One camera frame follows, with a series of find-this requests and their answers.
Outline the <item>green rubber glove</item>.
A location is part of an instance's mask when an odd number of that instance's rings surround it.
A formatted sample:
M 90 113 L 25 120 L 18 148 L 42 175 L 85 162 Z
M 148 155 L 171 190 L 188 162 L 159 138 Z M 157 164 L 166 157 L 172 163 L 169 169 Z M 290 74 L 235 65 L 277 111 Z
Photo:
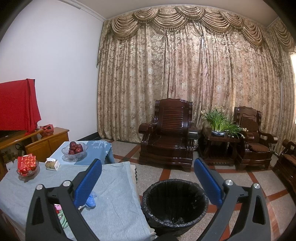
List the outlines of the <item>green rubber glove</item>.
M 67 222 L 67 219 L 66 219 L 63 211 L 60 211 L 58 213 L 58 218 L 59 218 L 59 221 L 60 221 L 60 224 L 61 224 L 62 228 L 66 229 L 69 226 L 69 224 Z

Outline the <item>pink cloth trash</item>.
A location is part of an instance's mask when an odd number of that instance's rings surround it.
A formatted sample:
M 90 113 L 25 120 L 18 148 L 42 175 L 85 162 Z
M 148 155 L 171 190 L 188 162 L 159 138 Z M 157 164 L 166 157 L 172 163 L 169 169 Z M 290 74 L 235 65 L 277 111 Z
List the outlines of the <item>pink cloth trash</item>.
M 62 210 L 62 207 L 60 204 L 54 204 L 54 207 L 55 207 L 57 213 L 59 213 Z

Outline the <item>light blue trash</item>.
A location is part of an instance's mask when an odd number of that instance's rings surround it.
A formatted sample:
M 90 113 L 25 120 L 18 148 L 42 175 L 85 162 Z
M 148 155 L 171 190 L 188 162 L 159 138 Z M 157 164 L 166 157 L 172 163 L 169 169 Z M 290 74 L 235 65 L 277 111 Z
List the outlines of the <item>light blue trash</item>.
M 89 209 L 94 209 L 96 207 L 96 197 L 96 193 L 92 191 L 85 202 L 85 206 Z

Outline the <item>black trash bin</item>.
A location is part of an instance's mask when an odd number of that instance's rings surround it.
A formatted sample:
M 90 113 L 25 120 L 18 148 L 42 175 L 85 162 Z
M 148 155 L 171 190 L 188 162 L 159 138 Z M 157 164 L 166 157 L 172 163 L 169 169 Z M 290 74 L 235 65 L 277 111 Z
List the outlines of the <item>black trash bin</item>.
M 141 208 L 156 235 L 179 237 L 205 216 L 209 199 L 199 184 L 182 179 L 156 182 L 143 193 Z

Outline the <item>small glass dish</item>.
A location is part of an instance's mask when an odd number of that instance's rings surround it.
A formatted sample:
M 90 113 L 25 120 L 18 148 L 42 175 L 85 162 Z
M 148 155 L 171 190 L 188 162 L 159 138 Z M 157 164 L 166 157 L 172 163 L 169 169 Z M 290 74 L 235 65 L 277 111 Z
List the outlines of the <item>small glass dish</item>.
M 32 177 L 39 171 L 39 162 L 22 162 L 18 164 L 16 172 L 21 177 Z

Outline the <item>tissue box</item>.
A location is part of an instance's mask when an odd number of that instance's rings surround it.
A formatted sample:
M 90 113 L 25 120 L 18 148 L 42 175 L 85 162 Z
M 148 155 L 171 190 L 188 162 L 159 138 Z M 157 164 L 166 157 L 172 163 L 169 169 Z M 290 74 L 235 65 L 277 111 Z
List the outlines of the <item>tissue box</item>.
M 57 159 L 47 158 L 45 162 L 45 167 L 47 170 L 58 171 L 60 163 Z

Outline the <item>red snack packet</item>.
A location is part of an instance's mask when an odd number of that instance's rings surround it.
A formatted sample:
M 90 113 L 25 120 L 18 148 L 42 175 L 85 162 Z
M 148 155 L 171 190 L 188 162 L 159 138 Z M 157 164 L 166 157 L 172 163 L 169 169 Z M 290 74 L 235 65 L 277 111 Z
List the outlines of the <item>red snack packet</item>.
M 30 172 L 35 171 L 37 168 L 36 156 L 33 154 L 27 154 L 25 156 L 18 157 L 17 171 L 25 176 Z

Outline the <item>glass fruit bowl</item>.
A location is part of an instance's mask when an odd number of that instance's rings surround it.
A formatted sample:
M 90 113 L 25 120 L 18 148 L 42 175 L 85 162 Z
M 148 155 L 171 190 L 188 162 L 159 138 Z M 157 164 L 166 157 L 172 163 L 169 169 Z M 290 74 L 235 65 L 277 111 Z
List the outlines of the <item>glass fruit bowl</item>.
M 62 159 L 66 162 L 77 162 L 87 156 L 88 146 L 85 143 L 71 142 L 62 148 Z

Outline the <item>grey table cloth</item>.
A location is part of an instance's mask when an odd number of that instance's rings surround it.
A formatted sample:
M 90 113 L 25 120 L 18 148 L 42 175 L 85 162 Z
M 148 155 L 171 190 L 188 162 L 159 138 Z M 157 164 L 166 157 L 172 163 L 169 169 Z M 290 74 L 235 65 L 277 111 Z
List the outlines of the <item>grey table cloth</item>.
M 61 165 L 58 171 L 39 164 L 39 172 L 25 178 L 16 172 L 17 164 L 1 180 L 1 211 L 25 240 L 28 211 L 36 186 L 60 186 L 65 180 L 87 169 L 87 166 Z M 94 209 L 84 208 L 82 216 L 100 240 L 154 240 L 156 234 L 148 225 L 140 207 L 135 166 L 130 163 L 106 164 L 93 188 Z

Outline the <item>red apples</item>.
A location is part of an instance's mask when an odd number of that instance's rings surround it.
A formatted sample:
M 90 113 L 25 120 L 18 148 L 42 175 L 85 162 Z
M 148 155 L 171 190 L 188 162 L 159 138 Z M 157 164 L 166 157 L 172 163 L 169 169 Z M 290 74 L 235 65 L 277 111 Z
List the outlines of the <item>red apples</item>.
M 72 141 L 69 145 L 69 155 L 74 155 L 83 152 L 83 147 L 81 144 L 77 144 L 76 142 Z

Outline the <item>dark wooden side table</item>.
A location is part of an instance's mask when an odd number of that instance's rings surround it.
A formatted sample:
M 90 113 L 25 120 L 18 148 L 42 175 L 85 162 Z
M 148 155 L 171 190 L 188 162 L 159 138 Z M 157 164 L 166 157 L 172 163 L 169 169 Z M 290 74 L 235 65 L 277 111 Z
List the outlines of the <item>dark wooden side table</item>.
M 208 166 L 233 166 L 237 158 L 239 144 L 239 138 L 232 138 L 228 135 L 217 136 L 212 133 L 211 128 L 203 128 L 198 140 L 198 151 Z

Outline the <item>blue side table cloth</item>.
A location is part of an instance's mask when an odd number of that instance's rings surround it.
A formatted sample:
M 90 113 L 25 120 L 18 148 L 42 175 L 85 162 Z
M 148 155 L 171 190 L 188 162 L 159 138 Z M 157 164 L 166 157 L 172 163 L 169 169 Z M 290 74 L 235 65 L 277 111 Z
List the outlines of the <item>blue side table cloth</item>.
M 56 159 L 61 165 L 90 165 L 94 159 L 99 159 L 102 164 L 114 164 L 115 159 L 112 153 L 111 143 L 98 141 L 76 141 L 81 144 L 83 151 L 78 154 L 69 155 L 70 141 L 63 142 L 60 147 L 50 156 Z

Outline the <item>wooden tv cabinet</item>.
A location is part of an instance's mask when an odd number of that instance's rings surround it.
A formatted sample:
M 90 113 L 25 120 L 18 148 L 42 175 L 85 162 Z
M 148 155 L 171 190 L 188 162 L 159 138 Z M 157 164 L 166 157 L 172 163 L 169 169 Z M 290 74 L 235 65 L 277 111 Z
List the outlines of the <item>wooden tv cabinet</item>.
M 41 129 L 35 130 L 27 136 L 25 131 L 11 133 L 7 137 L 1 138 L 1 151 L 15 144 L 22 144 L 26 154 L 32 153 L 38 161 L 44 162 L 63 142 L 69 141 L 68 129 L 55 127 L 53 130 L 53 134 L 46 137 L 41 136 Z

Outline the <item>potted green plant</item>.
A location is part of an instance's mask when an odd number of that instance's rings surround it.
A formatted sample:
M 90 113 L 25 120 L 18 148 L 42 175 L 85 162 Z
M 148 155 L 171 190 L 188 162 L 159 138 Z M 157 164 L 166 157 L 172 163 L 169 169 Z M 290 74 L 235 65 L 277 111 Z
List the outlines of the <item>potted green plant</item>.
M 201 117 L 208 122 L 212 129 L 212 134 L 215 136 L 227 136 L 229 138 L 243 137 L 243 128 L 230 121 L 225 114 L 225 109 L 221 106 L 202 110 Z

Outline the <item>red cloth cover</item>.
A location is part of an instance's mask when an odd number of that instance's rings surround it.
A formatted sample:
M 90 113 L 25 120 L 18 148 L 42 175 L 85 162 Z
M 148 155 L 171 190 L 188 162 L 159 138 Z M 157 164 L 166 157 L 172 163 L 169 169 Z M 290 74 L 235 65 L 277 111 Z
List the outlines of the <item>red cloth cover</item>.
M 1 83 L 1 130 L 31 133 L 41 120 L 34 79 Z

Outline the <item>patterned beige curtain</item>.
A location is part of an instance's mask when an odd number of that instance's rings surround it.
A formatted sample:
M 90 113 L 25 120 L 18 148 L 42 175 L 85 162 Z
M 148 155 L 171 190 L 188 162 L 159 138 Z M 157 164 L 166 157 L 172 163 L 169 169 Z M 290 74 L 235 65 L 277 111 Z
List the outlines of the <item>patterned beige curtain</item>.
M 202 6 L 161 6 L 103 23 L 98 51 L 97 128 L 103 138 L 140 142 L 158 99 L 193 104 L 193 123 L 215 106 L 262 113 L 261 129 L 295 140 L 295 39 L 277 19 L 265 27 Z

